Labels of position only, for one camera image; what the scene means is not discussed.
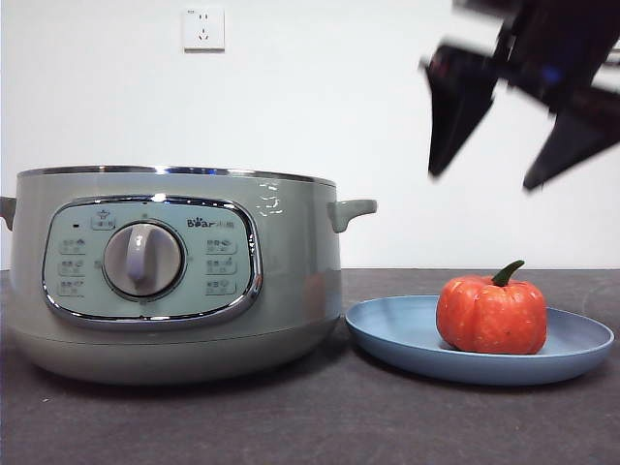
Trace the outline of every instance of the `small pumpkin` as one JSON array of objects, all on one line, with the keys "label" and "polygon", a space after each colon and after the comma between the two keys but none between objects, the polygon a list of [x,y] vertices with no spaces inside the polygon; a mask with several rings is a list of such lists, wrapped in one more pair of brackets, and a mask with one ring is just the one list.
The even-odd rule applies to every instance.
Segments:
[{"label": "small pumpkin", "polygon": [[524,261],[495,276],[453,278],[437,303],[437,329],[452,346],[486,354],[535,354],[546,339],[546,303],[532,283],[512,274]]}]

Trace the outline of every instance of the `dark countertop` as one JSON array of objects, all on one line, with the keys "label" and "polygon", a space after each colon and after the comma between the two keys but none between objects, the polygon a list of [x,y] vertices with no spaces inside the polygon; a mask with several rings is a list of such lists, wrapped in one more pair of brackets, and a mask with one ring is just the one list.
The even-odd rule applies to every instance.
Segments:
[{"label": "dark countertop", "polygon": [[[344,308],[436,294],[463,270],[348,269]],[[549,306],[620,335],[620,270],[523,270]],[[11,298],[2,272],[2,304]],[[233,380],[109,387],[28,363],[2,328],[2,457],[28,464],[620,464],[620,342],[574,380],[480,387],[400,371],[340,322],[313,353]]]}]

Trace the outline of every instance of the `white wall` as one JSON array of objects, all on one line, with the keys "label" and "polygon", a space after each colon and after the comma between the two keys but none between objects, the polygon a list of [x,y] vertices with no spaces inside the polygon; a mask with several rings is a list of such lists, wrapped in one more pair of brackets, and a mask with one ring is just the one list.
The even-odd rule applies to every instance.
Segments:
[{"label": "white wall", "polygon": [[[450,0],[221,0],[226,52],[185,54],[180,14],[200,4],[4,0],[2,193],[45,166],[288,171],[379,201],[341,235],[343,266],[620,266],[620,147],[525,194],[552,120],[516,92],[498,89],[445,175],[427,177],[418,61],[447,34],[492,49],[498,22]],[[4,226],[2,245],[8,267]]]}]

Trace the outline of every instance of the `green stem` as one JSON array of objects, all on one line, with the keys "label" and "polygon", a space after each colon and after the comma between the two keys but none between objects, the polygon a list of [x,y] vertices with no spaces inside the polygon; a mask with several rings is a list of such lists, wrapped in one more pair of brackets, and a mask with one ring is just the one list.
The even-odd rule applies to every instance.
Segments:
[{"label": "green stem", "polygon": [[519,268],[525,265],[525,262],[522,260],[517,260],[516,262],[512,262],[505,268],[501,269],[497,272],[495,276],[493,276],[493,284],[495,286],[499,286],[503,288],[506,286],[511,279],[512,274],[517,271]]}]

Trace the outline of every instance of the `electrical socket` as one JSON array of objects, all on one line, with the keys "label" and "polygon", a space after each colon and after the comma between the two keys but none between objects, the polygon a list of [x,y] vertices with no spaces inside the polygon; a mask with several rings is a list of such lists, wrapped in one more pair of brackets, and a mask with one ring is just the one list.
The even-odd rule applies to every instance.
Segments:
[{"label": "electrical socket", "polygon": [[224,50],[224,9],[188,8],[183,14],[185,51]]}]

